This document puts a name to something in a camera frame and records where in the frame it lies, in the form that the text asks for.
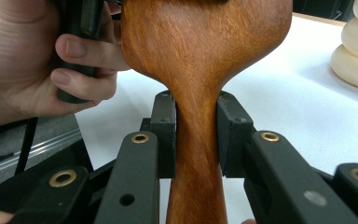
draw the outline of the black plastic bracket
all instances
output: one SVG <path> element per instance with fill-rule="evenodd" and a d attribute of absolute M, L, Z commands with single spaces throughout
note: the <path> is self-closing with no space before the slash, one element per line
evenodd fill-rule
<path fill-rule="evenodd" d="M 124 138 L 104 192 L 94 223 L 158 223 L 158 139 L 153 133 Z"/>
<path fill-rule="evenodd" d="M 245 148 L 244 188 L 258 224 L 358 223 L 358 217 L 280 134 Z"/>
<path fill-rule="evenodd" d="M 222 91 L 217 100 L 217 148 L 223 175 L 244 178 L 243 146 L 249 143 L 255 131 L 254 123 L 240 102 Z"/>
<path fill-rule="evenodd" d="M 176 109 L 169 91 L 156 95 L 152 116 L 144 119 L 141 131 L 158 137 L 158 178 L 176 177 Z"/>
<path fill-rule="evenodd" d="M 79 223 L 91 197 L 88 177 L 82 166 L 47 173 L 9 223 Z"/>

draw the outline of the white surface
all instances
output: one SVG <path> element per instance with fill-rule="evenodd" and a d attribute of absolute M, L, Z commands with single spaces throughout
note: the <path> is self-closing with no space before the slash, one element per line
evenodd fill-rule
<path fill-rule="evenodd" d="M 257 130 L 283 134 L 310 165 L 329 174 L 358 162 L 358 89 L 338 79 L 330 57 L 342 27 L 294 18 L 285 41 L 269 56 L 231 79 L 234 94 Z M 120 73 L 117 94 L 76 114 L 95 168 L 111 161 L 123 137 L 150 117 L 154 96 L 166 88 L 134 71 Z M 165 222 L 169 181 L 161 186 Z M 242 180 L 224 181 L 229 223 L 252 216 Z"/>

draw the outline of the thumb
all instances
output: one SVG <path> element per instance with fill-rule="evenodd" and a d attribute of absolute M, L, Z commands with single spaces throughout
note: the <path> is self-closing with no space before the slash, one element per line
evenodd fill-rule
<path fill-rule="evenodd" d="M 0 18 L 12 22 L 37 21 L 46 13 L 47 0 L 0 0 Z"/>

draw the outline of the wooden paddle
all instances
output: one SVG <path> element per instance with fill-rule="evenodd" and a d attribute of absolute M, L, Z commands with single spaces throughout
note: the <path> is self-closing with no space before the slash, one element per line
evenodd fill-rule
<path fill-rule="evenodd" d="M 291 18 L 291 0 L 123 1 L 125 59 L 165 84 L 177 103 L 167 223 L 227 223 L 216 100 L 232 77 L 283 41 Z"/>

